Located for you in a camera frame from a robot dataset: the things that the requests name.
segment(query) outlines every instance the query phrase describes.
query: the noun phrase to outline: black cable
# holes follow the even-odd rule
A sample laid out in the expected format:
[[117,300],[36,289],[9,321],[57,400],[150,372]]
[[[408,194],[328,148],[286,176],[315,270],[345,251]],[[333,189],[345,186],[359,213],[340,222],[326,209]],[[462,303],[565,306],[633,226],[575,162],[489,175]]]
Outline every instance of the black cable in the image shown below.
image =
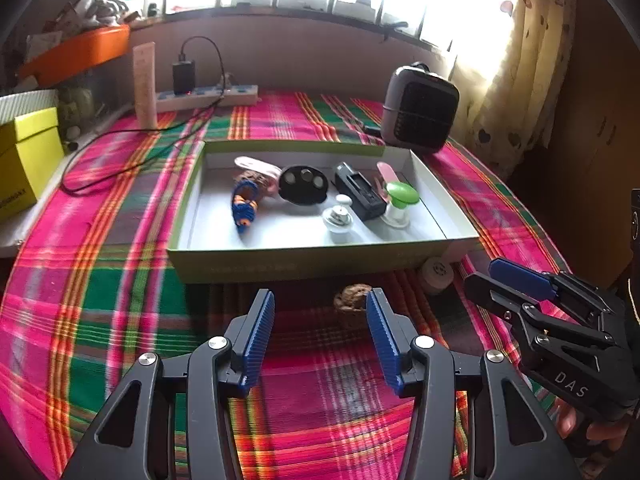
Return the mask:
[[[79,191],[85,190],[85,189],[87,189],[89,187],[96,186],[97,184],[100,184],[100,183],[102,183],[104,181],[107,181],[107,180],[109,180],[111,178],[119,176],[119,175],[121,175],[123,173],[127,173],[127,171],[135,170],[136,168],[140,168],[141,166],[145,166],[146,164],[148,164],[148,163],[150,163],[150,162],[152,162],[154,160],[158,160],[158,158],[161,158],[169,150],[171,150],[173,147],[177,146],[178,143],[183,142],[184,140],[187,140],[190,137],[193,137],[194,135],[199,133],[199,131],[209,122],[209,120],[215,114],[216,108],[218,107],[219,102],[222,101],[222,99],[225,96],[225,91],[226,91],[225,65],[222,62],[222,55],[220,54],[220,50],[219,50],[218,46],[216,45],[216,43],[213,40],[211,40],[210,38],[207,38],[206,36],[191,36],[190,38],[187,38],[184,41],[184,43],[182,44],[181,48],[180,48],[180,55],[179,55],[180,59],[184,58],[184,46],[187,44],[188,41],[193,40],[194,38],[201,38],[203,40],[207,40],[216,49],[216,53],[218,54],[218,60],[220,62],[220,70],[222,71],[222,92],[220,93],[220,97],[218,99],[216,99],[215,101],[213,101],[210,105],[207,105],[207,107],[205,107],[202,110],[200,110],[197,114],[193,114],[187,120],[185,120],[185,121],[183,121],[181,123],[178,123],[178,124],[174,124],[173,126],[168,126],[166,128],[131,128],[131,129],[127,129],[127,130],[110,130],[108,132],[104,132],[104,133],[100,134],[99,136],[95,137],[95,139],[90,140],[82,148],[80,148],[79,150],[77,150],[73,154],[73,156],[69,159],[68,163],[65,166],[65,169],[62,172],[62,177],[60,178],[60,189],[64,193],[66,193],[68,195],[71,195],[71,196],[75,196],[75,195],[78,194]],[[200,120],[200,118],[204,114],[206,114],[206,112],[209,112],[209,111],[210,111],[210,114],[207,115],[204,118],[204,120],[202,120],[202,122],[199,124],[199,126],[197,128],[194,128],[194,126],[198,123],[198,120]],[[122,134],[122,133],[129,133],[129,132],[133,132],[133,133],[168,132],[169,130],[174,130],[176,128],[181,128],[183,126],[186,126],[191,120],[194,120],[194,121],[193,121],[193,123],[191,123],[190,129],[189,129],[189,131],[188,131],[188,133],[186,135],[181,136],[178,139],[174,140],[174,142],[171,142],[170,144],[166,145],[164,148],[161,148],[161,150],[158,153],[156,153],[155,155],[147,157],[142,162],[139,162],[137,164],[133,164],[132,166],[127,166],[126,168],[122,168],[121,170],[118,170],[118,171],[115,171],[113,173],[110,173],[107,176],[103,176],[103,177],[97,178],[96,180],[92,180],[89,183],[83,184],[82,186],[79,186],[79,187],[70,188],[69,186],[66,185],[65,177],[67,176],[68,172],[70,171],[71,165],[75,162],[76,158],[78,158],[78,156],[82,152],[84,152],[84,150],[86,150],[89,146],[91,146],[94,142],[100,140],[101,138],[106,137],[108,135],[112,135],[112,134]]]

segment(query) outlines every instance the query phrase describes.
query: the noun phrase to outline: black oval object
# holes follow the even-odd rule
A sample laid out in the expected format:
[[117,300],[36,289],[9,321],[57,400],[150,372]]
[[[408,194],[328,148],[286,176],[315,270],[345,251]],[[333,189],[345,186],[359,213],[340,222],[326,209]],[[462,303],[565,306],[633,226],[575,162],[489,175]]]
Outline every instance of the black oval object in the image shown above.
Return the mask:
[[278,185],[284,200],[296,205],[313,205],[326,200],[329,180],[311,166],[289,166],[282,171]]

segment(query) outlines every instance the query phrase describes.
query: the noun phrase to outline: green cap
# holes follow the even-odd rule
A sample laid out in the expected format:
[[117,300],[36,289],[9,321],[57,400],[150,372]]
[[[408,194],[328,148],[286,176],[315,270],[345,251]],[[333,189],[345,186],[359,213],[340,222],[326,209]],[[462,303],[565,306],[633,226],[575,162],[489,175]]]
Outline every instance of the green cap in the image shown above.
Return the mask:
[[404,209],[408,205],[420,202],[418,192],[404,182],[389,182],[386,184],[386,192],[391,197],[391,203],[398,209]]

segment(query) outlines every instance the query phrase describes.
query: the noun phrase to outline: curtain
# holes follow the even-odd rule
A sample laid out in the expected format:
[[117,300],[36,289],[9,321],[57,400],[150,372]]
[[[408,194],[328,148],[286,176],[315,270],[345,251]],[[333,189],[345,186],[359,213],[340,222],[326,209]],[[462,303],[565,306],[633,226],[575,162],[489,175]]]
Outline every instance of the curtain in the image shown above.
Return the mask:
[[547,146],[574,35],[575,0],[465,0],[452,46],[451,135],[501,178]]

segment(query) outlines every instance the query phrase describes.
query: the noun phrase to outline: power strip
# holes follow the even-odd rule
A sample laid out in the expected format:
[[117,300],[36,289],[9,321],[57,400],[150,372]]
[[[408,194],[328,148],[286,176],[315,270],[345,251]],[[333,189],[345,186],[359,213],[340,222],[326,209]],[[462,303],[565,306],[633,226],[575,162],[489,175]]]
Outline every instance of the power strip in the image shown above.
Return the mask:
[[[219,86],[205,86],[194,88],[183,95],[176,95],[173,90],[158,92],[156,110],[160,113],[204,108],[220,97],[221,90]],[[220,101],[220,106],[250,106],[257,102],[258,85],[234,85],[225,91],[225,98]]]

